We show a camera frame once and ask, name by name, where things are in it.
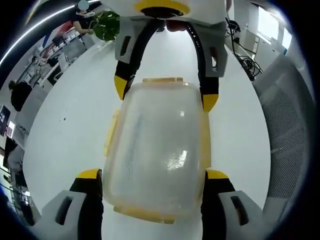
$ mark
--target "person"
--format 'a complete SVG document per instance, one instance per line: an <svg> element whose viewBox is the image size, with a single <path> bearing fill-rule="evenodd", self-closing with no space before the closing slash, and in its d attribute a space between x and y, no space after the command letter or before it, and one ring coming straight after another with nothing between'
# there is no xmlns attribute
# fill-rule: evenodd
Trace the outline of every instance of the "person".
<svg viewBox="0 0 320 240"><path fill-rule="evenodd" d="M14 175L15 184L21 187L27 187L25 175L22 169L24 155L25 151L20 146L16 146L8 156L8 165L11 170L11 174Z"/></svg>
<svg viewBox="0 0 320 240"><path fill-rule="evenodd" d="M11 80L9 82L9 89L12 92L11 104L17 112L20 112L32 91L32 87L25 81L16 83L15 81Z"/></svg>
<svg viewBox="0 0 320 240"><path fill-rule="evenodd" d="M36 56L33 56L31 59L31 63L33 66L39 65L40 67L42 67L47 63L47 60L42 57L40 57L40 60L39 60Z"/></svg>
<svg viewBox="0 0 320 240"><path fill-rule="evenodd" d="M81 34L92 34L94 31L90 29L90 24L93 21L95 15L92 11L78 9L75 13L74 20L72 21L75 29Z"/></svg>

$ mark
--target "black cable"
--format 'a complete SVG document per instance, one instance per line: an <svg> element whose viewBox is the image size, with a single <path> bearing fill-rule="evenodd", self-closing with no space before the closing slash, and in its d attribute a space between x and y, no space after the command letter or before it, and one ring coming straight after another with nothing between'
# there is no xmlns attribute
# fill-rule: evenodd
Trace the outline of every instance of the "black cable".
<svg viewBox="0 0 320 240"><path fill-rule="evenodd" d="M7 173L7 174L11 174L10 172L8 172L8 171L4 170L4 169L3 169L3 168L1 168L1 167L0 167L0 169L1 169L2 171L4 171L5 173Z"/></svg>
<svg viewBox="0 0 320 240"><path fill-rule="evenodd" d="M235 57L237 57L236 55L236 50L235 50L235 44L234 44L234 34L232 32L232 28L231 28L231 25L230 25L230 21L228 18L225 18L228 26L229 26L229 29L230 29L230 35L231 35L231 43L232 43L232 50L233 50L233 54L235 55Z"/></svg>
<svg viewBox="0 0 320 240"><path fill-rule="evenodd" d="M240 42L237 42L237 44L238 44L239 46L241 46L244 50L246 50L246 51L248 51L248 52L250 52L250 53L252 53L252 54L257 54L256 52L251 51L251 50L245 48L244 46L242 46L242 45L240 44Z"/></svg>
<svg viewBox="0 0 320 240"><path fill-rule="evenodd" d="M235 50L235 44L234 44L234 33L232 31L232 28L231 28L231 24L230 24L230 21L229 19L226 17L225 18L227 24L228 24L228 27L230 29L230 33L228 32L227 30L227 33L231 35L231 43L232 43L232 51L233 51L233 54L234 56L238 59L239 63L241 64L242 68L244 69L244 71L248 74L248 77L253 81L255 79L255 77L259 74L259 73L263 73L261 67L259 66L259 64L257 62L255 62L251 57L249 56L238 56L236 54L236 50ZM251 52L253 54L256 54L255 52L253 51L250 51L246 48L244 48L240 43L238 43L243 49L245 49L246 51L248 52Z"/></svg>
<svg viewBox="0 0 320 240"><path fill-rule="evenodd" d="M237 30L237 28L238 27L236 27L235 29L230 29L230 32L228 32L228 30L226 30L226 32L231 36L231 33L233 34L233 35L235 35L235 32L236 32L236 30Z"/></svg>

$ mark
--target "white robot body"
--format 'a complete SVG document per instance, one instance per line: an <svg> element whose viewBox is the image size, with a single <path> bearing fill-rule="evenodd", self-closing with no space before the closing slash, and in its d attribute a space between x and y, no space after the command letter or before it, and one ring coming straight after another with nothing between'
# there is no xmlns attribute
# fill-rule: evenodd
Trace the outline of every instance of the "white robot body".
<svg viewBox="0 0 320 240"><path fill-rule="evenodd" d="M151 5L181 4L189 8L183 16L175 16L170 20L200 22L213 25L225 21L226 0L101 0L101 3L122 17L144 16L137 8L141 3Z"/></svg>

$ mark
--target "potted plant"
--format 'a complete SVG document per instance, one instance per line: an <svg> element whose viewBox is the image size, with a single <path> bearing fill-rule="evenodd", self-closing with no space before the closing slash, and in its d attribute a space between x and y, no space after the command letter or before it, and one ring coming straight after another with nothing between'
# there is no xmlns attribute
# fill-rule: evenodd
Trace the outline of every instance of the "potted plant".
<svg viewBox="0 0 320 240"><path fill-rule="evenodd" d="M95 35L103 41L115 41L120 29L120 16L114 11L103 11L90 24Z"/></svg>

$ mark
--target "transparent plastic container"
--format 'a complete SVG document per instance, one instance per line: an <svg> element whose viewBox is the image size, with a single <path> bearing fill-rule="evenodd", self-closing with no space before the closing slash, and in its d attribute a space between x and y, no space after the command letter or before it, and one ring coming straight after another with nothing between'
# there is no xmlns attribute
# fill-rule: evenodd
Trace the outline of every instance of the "transparent plastic container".
<svg viewBox="0 0 320 240"><path fill-rule="evenodd" d="M103 171L103 195L115 211L173 223L199 206L205 176L203 116L199 89L190 83L146 82L130 88Z"/></svg>

